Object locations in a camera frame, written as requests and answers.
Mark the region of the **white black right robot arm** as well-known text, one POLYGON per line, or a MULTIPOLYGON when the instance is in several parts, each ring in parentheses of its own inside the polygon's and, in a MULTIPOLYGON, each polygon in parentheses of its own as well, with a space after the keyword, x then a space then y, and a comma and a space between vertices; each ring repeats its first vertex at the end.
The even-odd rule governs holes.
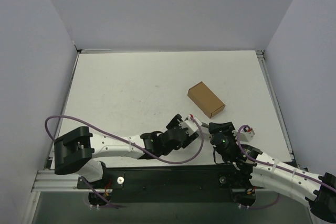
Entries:
POLYGON ((290 197, 319 219, 335 223, 335 175, 310 173, 242 144, 242 137, 253 134, 248 125, 236 130, 232 122, 210 123, 208 131, 215 153, 225 165, 235 167, 242 186, 261 187, 290 197))

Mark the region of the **white paper box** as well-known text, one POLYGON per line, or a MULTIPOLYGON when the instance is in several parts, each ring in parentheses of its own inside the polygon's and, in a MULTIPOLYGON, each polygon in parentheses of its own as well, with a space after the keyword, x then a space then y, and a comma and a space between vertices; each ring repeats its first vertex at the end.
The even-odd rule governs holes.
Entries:
POLYGON ((203 138, 204 141, 210 141, 212 139, 212 135, 209 132, 209 124, 201 122, 200 123, 200 129, 201 130, 197 130, 197 133, 199 135, 200 138, 203 138))

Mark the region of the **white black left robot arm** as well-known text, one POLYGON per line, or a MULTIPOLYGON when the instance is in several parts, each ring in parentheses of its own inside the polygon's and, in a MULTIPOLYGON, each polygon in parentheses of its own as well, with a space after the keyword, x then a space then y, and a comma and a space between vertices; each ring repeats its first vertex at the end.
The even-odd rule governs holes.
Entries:
POLYGON ((54 171, 57 175, 78 174, 94 187, 101 188, 108 181, 104 157, 157 159, 172 151, 186 148, 200 137, 201 121, 189 115, 177 114, 166 126, 166 131, 154 131, 131 137, 118 137, 98 130, 92 125, 80 126, 54 141, 54 171))

